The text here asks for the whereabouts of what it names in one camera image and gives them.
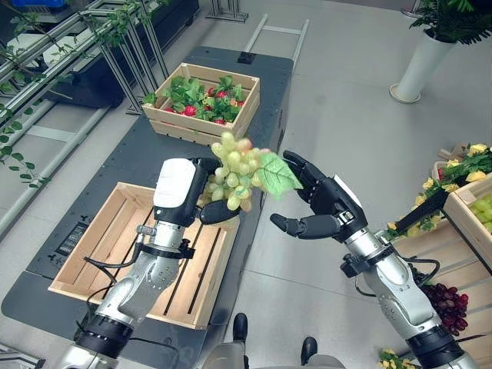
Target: black shoe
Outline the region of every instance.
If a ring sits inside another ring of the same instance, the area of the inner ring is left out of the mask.
[[[313,337],[307,337],[302,343],[301,365],[306,365],[314,354],[317,354],[317,342]]]
[[[232,326],[232,339],[234,341],[241,341],[246,343],[246,337],[248,336],[248,318],[243,313],[238,313],[234,318],[234,325]]]

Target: artificial flower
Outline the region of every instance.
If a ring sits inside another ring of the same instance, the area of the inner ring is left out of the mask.
[[[441,219],[442,218],[440,217],[440,215],[435,215],[435,216],[430,218],[430,221],[433,223],[439,223]]]
[[[444,184],[442,186],[442,188],[446,191],[446,192],[453,192],[453,191],[456,191],[458,188],[460,188],[460,186],[458,186],[456,183],[450,183],[450,184]]]
[[[467,176],[467,182],[481,181],[486,175],[482,171],[474,171]]]
[[[428,178],[422,185],[424,190],[428,190],[429,188],[432,188],[432,186],[434,186],[434,179],[432,178]]]
[[[468,152],[468,156],[472,156],[475,154],[480,154],[487,149],[487,145],[484,144],[475,144],[470,146],[470,150]]]
[[[448,160],[447,164],[446,164],[446,168],[456,167],[459,164],[460,164],[460,161],[458,159]]]
[[[414,226],[408,228],[407,234],[408,234],[408,237],[416,237],[420,234],[420,232],[421,232],[421,230],[418,227],[418,225],[414,225]]]
[[[424,201],[426,201],[426,200],[427,200],[427,196],[426,196],[425,194],[420,195],[420,196],[417,196],[417,197],[415,198],[415,204],[416,204],[416,206],[420,206],[420,205],[421,205],[421,204],[423,204],[423,203],[424,203]]]

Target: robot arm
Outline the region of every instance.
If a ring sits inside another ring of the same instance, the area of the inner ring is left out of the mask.
[[[364,275],[383,314],[423,368],[478,369],[440,324],[431,303],[414,283],[407,263],[390,242],[367,228],[361,203],[350,188],[338,176],[326,177],[295,153],[286,151],[284,158],[304,186],[299,196],[310,204],[315,215],[298,221],[273,214],[271,221],[294,237],[332,237],[344,243],[351,253],[344,256],[341,270],[349,278]]]
[[[170,159],[164,162],[154,195],[155,226],[138,226],[138,256],[127,276],[108,292],[94,317],[58,364],[60,369],[112,369],[133,331],[152,309],[161,292],[178,275],[178,262],[193,258],[186,227],[200,218],[213,224],[233,218],[225,201],[197,208],[215,159]]]

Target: red grapes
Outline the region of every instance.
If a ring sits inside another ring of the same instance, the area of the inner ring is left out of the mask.
[[[424,285],[421,287],[432,307],[439,314],[443,325],[454,336],[468,326],[464,317],[467,316],[468,295],[458,294],[456,287],[447,288],[444,284]]]

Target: blue container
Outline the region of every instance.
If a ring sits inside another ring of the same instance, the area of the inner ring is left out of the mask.
[[[49,8],[61,8],[65,0],[13,0],[14,6],[47,6]]]

